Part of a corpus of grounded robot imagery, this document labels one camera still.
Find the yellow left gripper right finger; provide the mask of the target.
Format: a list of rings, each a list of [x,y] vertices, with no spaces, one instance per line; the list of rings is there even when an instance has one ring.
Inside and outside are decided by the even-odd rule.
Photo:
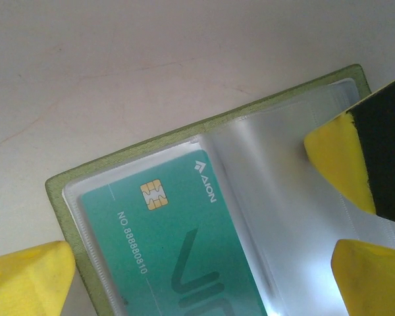
[[[349,316],[395,316],[394,249],[342,239],[331,268]]]

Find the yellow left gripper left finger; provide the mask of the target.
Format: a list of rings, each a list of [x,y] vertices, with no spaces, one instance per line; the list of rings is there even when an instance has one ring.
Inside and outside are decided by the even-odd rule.
[[[60,316],[74,272],[65,241],[0,256],[0,316]]]

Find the clear plastic bag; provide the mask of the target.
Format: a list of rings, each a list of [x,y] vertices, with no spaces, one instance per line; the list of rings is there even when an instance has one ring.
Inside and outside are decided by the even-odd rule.
[[[207,153],[267,316],[349,316],[330,261],[337,241],[395,249],[395,223],[359,210],[309,162],[306,134],[370,93],[350,65],[50,178],[45,188],[97,316],[128,316],[82,207],[96,188]]]

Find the teal chip card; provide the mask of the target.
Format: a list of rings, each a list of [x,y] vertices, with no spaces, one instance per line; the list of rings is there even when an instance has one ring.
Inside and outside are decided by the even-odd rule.
[[[80,200],[128,316],[267,316],[205,151]]]

